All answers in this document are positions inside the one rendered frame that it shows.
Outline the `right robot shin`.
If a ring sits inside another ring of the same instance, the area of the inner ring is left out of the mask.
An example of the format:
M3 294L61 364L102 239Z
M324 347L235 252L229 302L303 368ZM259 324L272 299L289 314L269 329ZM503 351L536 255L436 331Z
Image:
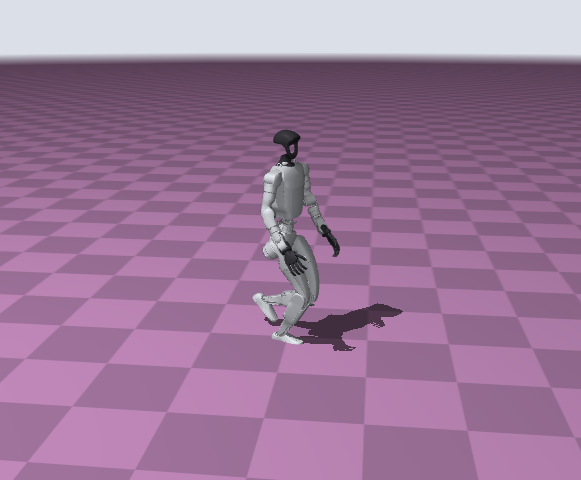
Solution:
M309 303L309 305L307 304L305 305L305 302L306 302L305 298L303 298L299 293L293 294L292 299L289 302L285 310L285 313L283 314L284 320L281 324L280 329L278 330L277 336L280 337L285 330L286 332L288 332L299 321L299 319L302 317L302 315L305 313L305 311L311 304ZM286 334L286 332L283 334L283 336Z

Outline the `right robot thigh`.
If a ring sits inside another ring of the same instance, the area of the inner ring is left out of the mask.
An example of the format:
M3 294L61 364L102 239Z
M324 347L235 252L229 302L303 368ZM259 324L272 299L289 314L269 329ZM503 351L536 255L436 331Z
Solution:
M305 298L306 302L305 305L310 301L311 298L311 294L310 294L310 290L309 290L309 285L308 285L308 281L304 273L301 273L295 266L296 270L300 273L300 275L298 275L297 273L295 273L295 271L293 270L293 268L291 267L292 271L294 272L294 274L296 274L296 276L293 276L291 274L291 272L288 269L288 266L285 263L284 260L284 256L282 255L280 250L278 249L278 246L273 242L273 238L271 240L269 240L265 246L263 247L263 253L264 255L270 259L273 260L275 258L280 258L278 261L279 268L282 271L282 273L285 275L285 277L289 280L289 282L294 286L294 288L296 289L293 294L295 293L299 293L303 298ZM298 263L297 263L298 264ZM298 266L303 270L303 268L298 264ZM292 296L293 296L292 294ZM304 306L305 306L304 305Z

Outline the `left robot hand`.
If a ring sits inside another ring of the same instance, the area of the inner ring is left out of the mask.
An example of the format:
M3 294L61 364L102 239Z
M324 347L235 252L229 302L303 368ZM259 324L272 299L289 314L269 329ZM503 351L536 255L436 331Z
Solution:
M326 237L328 239L329 243L332 245L332 247L334 249L334 254L332 257L338 256L339 251L340 251L340 246L338 245L336 238L330 233L331 230L328 229L328 227L325 224L321 225L321 230L324 232L324 234L322 236Z

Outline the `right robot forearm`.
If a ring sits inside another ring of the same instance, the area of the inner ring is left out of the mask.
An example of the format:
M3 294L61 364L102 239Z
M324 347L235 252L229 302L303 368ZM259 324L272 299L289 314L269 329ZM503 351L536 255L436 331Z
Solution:
M273 237L273 242L278 246L279 250L282 252L287 245L285 244L285 237L281 234L278 221L275 221L274 213L271 209L265 209L263 211L263 221L266 229L269 231L271 237Z

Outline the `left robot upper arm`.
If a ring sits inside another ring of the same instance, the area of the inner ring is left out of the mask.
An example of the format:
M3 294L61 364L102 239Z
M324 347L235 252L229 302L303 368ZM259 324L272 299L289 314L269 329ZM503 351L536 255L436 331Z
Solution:
M311 184L310 184L310 178L309 178L309 166L307 163L301 163L301 164L304 168L304 177L305 177L303 205L307 207L307 206L310 206L312 204L315 204L316 200L315 200L314 195L310 192Z

